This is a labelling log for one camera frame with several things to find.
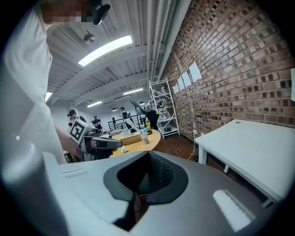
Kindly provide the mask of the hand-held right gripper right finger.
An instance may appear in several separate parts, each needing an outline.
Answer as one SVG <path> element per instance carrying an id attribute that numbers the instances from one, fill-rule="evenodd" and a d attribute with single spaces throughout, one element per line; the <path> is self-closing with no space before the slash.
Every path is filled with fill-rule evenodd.
<path id="1" fill-rule="evenodd" d="M 137 236 L 250 236 L 277 206 L 259 199 L 216 169 L 160 152 L 149 152 L 158 188 L 131 229 Z"/>

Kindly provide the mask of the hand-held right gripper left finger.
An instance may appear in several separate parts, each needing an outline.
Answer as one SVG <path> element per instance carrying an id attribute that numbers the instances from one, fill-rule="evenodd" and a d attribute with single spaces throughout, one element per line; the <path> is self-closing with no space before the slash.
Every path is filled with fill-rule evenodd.
<path id="1" fill-rule="evenodd" d="M 49 236 L 148 236 L 150 223 L 136 223 L 133 199 L 116 199 L 106 186 L 105 174 L 123 163 L 134 163 L 147 154 L 135 152 L 121 158 L 59 165 L 43 153 L 43 173 L 49 191 L 44 230 Z"/>

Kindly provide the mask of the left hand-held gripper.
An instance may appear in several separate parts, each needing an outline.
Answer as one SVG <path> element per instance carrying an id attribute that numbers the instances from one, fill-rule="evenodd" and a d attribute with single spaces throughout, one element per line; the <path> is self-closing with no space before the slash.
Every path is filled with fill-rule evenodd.
<path id="1" fill-rule="evenodd" d="M 75 120 L 70 125 L 70 137 L 77 143 L 82 153 L 82 159 L 85 155 L 90 155 L 94 159 L 107 159 L 112 154 L 112 149 L 122 147 L 120 140 L 108 137 L 100 137 L 98 130 L 92 128 L 83 121 Z"/>

